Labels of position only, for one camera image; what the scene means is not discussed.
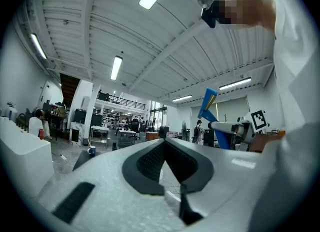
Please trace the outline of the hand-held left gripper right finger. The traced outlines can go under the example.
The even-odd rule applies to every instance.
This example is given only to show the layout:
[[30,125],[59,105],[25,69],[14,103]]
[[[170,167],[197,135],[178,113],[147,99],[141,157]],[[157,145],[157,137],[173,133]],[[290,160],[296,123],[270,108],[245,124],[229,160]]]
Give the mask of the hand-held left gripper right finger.
[[251,218],[255,205],[275,169],[275,146],[262,153],[225,150],[179,139],[165,140],[170,156],[180,168],[192,171],[194,182],[210,180],[197,192],[174,194],[165,188],[167,214],[179,211],[195,218]]

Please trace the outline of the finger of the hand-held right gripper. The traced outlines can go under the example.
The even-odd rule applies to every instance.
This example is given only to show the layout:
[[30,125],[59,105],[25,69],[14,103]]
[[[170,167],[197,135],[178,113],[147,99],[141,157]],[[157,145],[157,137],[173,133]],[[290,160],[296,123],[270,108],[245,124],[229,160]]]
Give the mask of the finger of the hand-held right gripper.
[[234,133],[236,130],[236,124],[225,122],[210,122],[208,128],[214,131],[220,131],[224,133]]

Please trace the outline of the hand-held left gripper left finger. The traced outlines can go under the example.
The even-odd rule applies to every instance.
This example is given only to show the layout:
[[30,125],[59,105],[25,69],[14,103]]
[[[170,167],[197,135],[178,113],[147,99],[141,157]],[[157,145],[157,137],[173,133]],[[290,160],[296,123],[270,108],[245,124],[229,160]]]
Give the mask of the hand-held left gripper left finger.
[[143,142],[93,157],[44,190],[38,201],[49,212],[81,182],[94,185],[69,226],[75,232],[178,232],[184,222],[164,196],[140,194],[124,179],[122,165],[152,145]]

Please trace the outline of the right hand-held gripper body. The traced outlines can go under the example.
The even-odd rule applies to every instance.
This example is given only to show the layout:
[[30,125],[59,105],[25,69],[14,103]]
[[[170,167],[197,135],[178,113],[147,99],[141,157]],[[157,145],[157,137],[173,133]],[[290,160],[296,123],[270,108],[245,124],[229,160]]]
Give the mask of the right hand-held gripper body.
[[251,143],[257,134],[266,134],[270,124],[266,121],[265,110],[249,112],[239,117],[235,131],[231,137],[230,149],[237,151],[251,151]]

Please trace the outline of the blue squeegee with brass blade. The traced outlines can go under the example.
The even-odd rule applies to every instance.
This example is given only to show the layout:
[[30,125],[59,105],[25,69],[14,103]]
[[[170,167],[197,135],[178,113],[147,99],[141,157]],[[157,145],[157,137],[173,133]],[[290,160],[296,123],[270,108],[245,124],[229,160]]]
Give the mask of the blue squeegee with brass blade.
[[218,122],[216,117],[209,110],[211,104],[214,102],[217,95],[218,95],[217,91],[215,91],[211,88],[206,89],[206,92],[205,92],[205,95],[203,98],[203,102],[202,102],[202,105],[201,105],[201,108],[200,108],[200,111],[198,114],[198,119],[204,118],[209,122],[208,128],[215,132],[219,147],[221,149],[230,149],[230,144],[228,143],[226,133],[219,131],[218,129],[213,128],[211,125],[213,122]]

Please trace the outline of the person's right forearm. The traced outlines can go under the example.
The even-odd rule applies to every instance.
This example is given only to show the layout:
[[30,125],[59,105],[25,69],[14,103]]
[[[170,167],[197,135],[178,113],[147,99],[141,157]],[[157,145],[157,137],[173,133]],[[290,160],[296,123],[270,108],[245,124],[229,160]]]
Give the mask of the person's right forearm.
[[284,134],[256,134],[250,144],[250,152],[262,153],[267,147],[278,146]]

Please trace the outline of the black equipment cart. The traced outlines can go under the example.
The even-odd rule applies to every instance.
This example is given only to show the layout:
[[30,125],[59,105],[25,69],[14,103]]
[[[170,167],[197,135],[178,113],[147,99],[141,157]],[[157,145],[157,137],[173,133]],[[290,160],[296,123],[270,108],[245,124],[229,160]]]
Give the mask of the black equipment cart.
[[203,135],[203,144],[205,146],[210,146],[210,147],[214,147],[215,145],[215,133],[213,130],[210,129],[205,129],[204,130],[204,135]]

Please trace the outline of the white roller blind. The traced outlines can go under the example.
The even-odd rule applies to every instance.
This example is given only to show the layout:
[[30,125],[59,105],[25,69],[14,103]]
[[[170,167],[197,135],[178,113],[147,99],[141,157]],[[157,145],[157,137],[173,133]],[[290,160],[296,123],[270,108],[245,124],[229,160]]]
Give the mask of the white roller blind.
[[[192,131],[197,124],[200,107],[201,104],[191,107],[190,125],[188,127]],[[237,122],[239,117],[244,117],[250,111],[247,96],[218,103],[214,102],[209,110],[219,122],[225,122],[224,114],[227,114],[228,123]]]

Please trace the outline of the black standing fan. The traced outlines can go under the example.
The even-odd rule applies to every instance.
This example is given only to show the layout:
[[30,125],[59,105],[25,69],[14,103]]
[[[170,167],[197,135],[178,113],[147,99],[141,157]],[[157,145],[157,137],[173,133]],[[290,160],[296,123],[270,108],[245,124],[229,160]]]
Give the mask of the black standing fan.
[[189,141],[190,140],[190,129],[187,128],[187,124],[185,121],[182,122],[182,140]]

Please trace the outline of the black table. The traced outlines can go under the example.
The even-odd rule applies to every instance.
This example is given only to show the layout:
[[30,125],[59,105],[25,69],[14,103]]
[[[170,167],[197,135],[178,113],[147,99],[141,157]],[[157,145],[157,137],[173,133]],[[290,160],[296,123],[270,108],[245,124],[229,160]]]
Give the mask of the black table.
[[101,154],[102,154],[101,152],[96,152],[95,155],[91,155],[86,150],[83,150],[80,153],[80,155],[79,155],[79,157],[78,157],[78,159],[77,159],[77,161],[76,161],[76,163],[75,163],[75,165],[74,165],[72,170],[75,171],[77,168],[82,166],[84,163],[88,162],[89,160],[91,160],[94,157],[96,157],[98,155],[101,155]]

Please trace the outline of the white top metal table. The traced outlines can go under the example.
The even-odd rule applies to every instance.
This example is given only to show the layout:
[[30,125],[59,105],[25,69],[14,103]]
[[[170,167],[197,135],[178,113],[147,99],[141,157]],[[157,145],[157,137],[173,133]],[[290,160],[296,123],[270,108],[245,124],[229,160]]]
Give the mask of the white top metal table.
[[136,133],[134,131],[120,130],[118,136],[118,147],[125,148],[134,145],[136,142]]
[[93,133],[94,131],[96,132],[99,132],[100,133],[100,142],[101,143],[105,143],[105,147],[107,148],[108,147],[108,132],[109,132],[109,129],[107,127],[101,127],[101,126],[91,126],[90,127],[90,133],[89,133],[89,143],[92,142],[92,139],[93,139]]

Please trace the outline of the marble pattern cabinet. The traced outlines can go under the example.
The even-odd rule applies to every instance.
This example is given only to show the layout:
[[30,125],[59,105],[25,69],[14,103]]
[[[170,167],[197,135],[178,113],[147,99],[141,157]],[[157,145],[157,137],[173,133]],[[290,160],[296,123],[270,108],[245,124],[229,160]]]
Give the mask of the marble pattern cabinet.
[[83,143],[85,125],[82,123],[71,122],[69,130],[70,145],[81,147]]

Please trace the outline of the black office chair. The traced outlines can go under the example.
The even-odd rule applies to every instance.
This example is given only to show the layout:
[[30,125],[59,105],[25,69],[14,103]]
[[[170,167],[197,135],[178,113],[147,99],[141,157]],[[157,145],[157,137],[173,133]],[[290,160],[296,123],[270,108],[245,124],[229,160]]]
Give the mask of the black office chair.
[[132,121],[131,122],[131,131],[133,131],[135,134],[133,136],[131,136],[132,138],[134,138],[135,140],[140,139],[139,137],[139,122],[138,121]]

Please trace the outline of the large black bin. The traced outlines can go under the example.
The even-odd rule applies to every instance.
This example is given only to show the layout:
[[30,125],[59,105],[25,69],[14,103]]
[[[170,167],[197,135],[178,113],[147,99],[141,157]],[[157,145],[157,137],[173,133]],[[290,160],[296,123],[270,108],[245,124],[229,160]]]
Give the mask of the large black bin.
[[101,114],[96,114],[96,113],[93,113],[92,114],[92,117],[91,117],[91,126],[101,126],[102,125],[102,118],[103,116]]
[[73,122],[84,124],[86,118],[86,110],[76,109],[74,112]]

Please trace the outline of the black mezzanine railing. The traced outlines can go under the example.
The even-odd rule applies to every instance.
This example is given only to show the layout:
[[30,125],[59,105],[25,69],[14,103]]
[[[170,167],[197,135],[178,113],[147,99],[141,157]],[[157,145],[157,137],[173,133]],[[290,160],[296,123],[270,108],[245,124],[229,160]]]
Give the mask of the black mezzanine railing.
[[118,104],[118,105],[122,105],[122,106],[127,106],[130,108],[141,109],[141,110],[144,110],[145,106],[146,106],[143,103],[124,99],[122,97],[117,97],[115,95],[110,95],[109,93],[103,93],[101,91],[98,92],[96,98],[98,100],[102,100],[102,101],[106,101],[106,102],[110,102],[110,103],[114,103],[114,104]]

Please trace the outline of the person's white shirt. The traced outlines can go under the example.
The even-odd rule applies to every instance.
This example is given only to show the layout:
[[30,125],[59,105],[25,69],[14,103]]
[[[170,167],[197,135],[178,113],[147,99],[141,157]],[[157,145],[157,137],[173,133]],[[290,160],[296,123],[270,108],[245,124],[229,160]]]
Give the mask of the person's white shirt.
[[274,0],[284,138],[248,232],[320,232],[320,31],[303,0]]

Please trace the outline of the black bathtub faucet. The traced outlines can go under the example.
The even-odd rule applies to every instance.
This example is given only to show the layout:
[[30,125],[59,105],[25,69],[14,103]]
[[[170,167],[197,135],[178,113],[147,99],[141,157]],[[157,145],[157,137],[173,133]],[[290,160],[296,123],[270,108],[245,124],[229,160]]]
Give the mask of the black bathtub faucet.
[[18,114],[17,118],[16,118],[16,125],[23,129],[24,131],[28,130],[28,123],[27,123],[27,119],[26,119],[26,115],[24,113],[20,113]]

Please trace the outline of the dark staircase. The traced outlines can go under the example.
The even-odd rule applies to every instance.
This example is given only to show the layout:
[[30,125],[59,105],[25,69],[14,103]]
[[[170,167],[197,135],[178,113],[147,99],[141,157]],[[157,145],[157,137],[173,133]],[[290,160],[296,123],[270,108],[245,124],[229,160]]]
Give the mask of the dark staircase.
[[61,91],[66,107],[71,106],[79,82],[78,78],[60,73]]

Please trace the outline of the white door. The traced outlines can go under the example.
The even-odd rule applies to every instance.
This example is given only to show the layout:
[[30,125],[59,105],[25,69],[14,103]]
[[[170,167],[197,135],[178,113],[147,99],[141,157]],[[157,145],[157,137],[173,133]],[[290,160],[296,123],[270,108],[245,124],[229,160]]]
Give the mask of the white door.
[[47,80],[42,88],[42,92],[39,97],[38,107],[42,108],[44,104],[49,104],[51,101],[51,96],[51,83]]

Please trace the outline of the white floor appliance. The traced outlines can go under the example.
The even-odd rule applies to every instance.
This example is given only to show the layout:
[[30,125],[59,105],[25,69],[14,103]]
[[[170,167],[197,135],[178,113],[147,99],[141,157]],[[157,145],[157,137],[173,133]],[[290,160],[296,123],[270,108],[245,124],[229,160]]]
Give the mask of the white floor appliance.
[[5,108],[5,112],[4,115],[5,117],[9,118],[9,112],[10,110],[12,110],[12,121],[15,122],[16,118],[17,118],[17,109],[13,106],[13,103],[11,102],[7,102],[6,108]]

